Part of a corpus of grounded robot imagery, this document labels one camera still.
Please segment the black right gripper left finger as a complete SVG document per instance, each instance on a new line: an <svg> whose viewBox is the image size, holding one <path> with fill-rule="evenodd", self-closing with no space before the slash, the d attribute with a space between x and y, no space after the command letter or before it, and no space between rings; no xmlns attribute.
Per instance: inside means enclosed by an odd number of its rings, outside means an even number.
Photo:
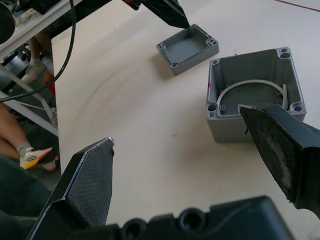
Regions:
<svg viewBox="0 0 320 240"><path fill-rule="evenodd" d="M95 142L70 159L28 235L29 240L69 240L106 224L113 191L115 142Z"/></svg>

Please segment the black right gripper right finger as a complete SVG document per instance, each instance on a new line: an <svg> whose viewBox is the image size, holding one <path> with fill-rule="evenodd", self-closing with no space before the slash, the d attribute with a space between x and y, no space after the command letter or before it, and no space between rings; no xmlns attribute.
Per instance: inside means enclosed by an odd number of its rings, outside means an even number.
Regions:
<svg viewBox="0 0 320 240"><path fill-rule="evenodd" d="M279 105L238 105L272 177L296 209L320 215L320 131Z"/></svg>

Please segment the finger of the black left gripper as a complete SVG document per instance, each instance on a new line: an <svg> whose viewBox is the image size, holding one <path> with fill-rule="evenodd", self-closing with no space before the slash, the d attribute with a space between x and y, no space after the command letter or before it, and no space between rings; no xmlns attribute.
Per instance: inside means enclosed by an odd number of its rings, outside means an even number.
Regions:
<svg viewBox="0 0 320 240"><path fill-rule="evenodd" d="M141 3L172 27L190 27L186 14L177 0L142 0Z"/></svg>

